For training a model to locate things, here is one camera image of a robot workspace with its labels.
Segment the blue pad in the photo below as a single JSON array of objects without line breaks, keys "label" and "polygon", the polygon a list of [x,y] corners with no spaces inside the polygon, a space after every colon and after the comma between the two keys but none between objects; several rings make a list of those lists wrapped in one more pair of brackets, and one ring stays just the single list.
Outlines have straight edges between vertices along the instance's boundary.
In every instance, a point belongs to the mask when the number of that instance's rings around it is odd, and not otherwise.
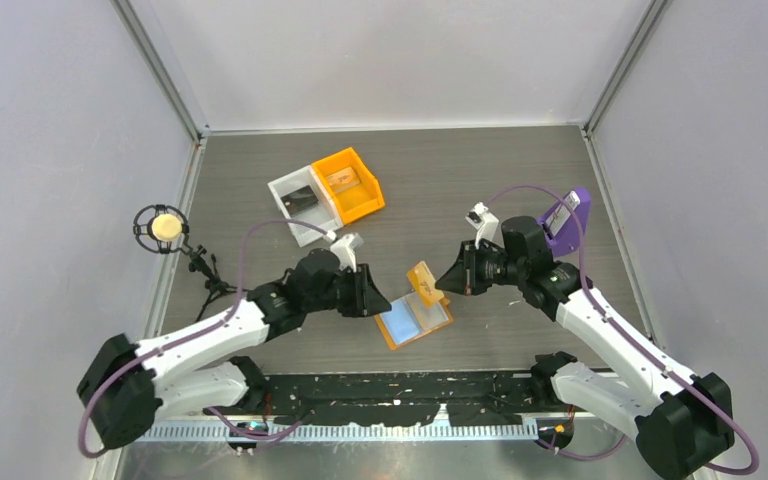
[{"label": "blue pad", "polygon": [[384,326],[387,327],[387,332],[390,333],[390,338],[393,339],[393,343],[401,345],[422,333],[422,328],[413,317],[413,311],[408,306],[405,297],[394,301],[390,305],[392,305],[393,309],[382,313],[380,316]]}]

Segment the orange bin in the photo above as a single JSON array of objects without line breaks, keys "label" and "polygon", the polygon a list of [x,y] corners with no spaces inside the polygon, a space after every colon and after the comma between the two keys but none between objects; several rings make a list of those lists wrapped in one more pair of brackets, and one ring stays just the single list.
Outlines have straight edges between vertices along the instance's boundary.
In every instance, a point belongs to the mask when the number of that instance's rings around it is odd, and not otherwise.
[{"label": "orange bin", "polygon": [[384,194],[354,148],[313,162],[313,171],[334,199],[344,225],[384,208]]}]

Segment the wall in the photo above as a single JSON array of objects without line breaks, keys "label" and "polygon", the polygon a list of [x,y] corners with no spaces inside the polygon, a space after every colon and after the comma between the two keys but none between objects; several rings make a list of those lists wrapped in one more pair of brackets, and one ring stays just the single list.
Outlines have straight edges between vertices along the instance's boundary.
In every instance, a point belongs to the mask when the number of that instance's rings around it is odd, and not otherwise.
[{"label": "wall", "polygon": [[260,130],[582,122],[649,0],[135,3],[210,127]]},{"label": "wall", "polygon": [[768,478],[768,2],[673,2],[596,142],[658,338],[729,382]]},{"label": "wall", "polygon": [[191,148],[109,2],[0,2],[0,479],[88,478],[75,388],[142,332],[159,264],[129,225]]}]

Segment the gray wood surface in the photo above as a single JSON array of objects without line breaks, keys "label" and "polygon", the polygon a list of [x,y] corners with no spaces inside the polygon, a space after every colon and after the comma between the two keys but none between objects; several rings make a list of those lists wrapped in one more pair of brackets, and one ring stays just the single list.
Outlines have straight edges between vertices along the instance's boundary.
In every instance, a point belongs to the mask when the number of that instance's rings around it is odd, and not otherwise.
[{"label": "gray wood surface", "polygon": [[[642,328],[640,315],[605,212],[604,202],[575,127],[407,130],[259,134],[211,137],[195,192],[192,242],[219,257],[224,278],[236,275],[241,238],[251,225],[280,217],[267,182],[353,146],[378,177],[387,206],[342,233],[360,233],[359,260],[370,264],[387,297],[410,291],[405,276],[425,260],[438,277],[454,262],[461,240],[474,235],[464,214],[476,202],[520,183],[559,192],[587,187],[594,197],[587,231],[588,275],[614,307]],[[494,204],[504,220],[538,216],[553,200],[517,191]],[[281,276],[319,241],[299,248],[283,225],[265,227],[246,252],[246,286]],[[567,260],[577,263],[577,259]],[[164,331],[192,323],[206,295],[203,278],[180,262]],[[527,368],[534,355],[565,350],[604,366],[583,342],[529,307],[513,287],[480,297],[451,297],[455,322],[396,351],[387,348],[373,319],[309,315],[302,330],[245,350],[265,372],[325,373]],[[231,303],[217,302],[208,314]]]}]

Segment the purple holder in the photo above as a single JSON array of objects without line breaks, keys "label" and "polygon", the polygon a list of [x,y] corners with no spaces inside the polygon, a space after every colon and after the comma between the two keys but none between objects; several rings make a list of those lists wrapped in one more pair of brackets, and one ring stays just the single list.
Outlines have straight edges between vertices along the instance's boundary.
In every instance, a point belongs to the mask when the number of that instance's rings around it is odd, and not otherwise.
[{"label": "purple holder", "polygon": [[[572,201],[574,200],[573,193],[578,197],[578,205],[574,205]],[[581,226],[586,233],[587,218],[590,216],[590,192],[584,187],[576,187],[564,196],[564,200],[574,207],[575,214],[581,220]],[[549,243],[552,256],[555,258],[568,255],[581,246],[581,238],[578,235],[575,220],[572,219],[569,211],[561,205],[561,202],[555,202],[549,211],[537,219],[537,223],[543,226],[546,231],[546,241]]]}]

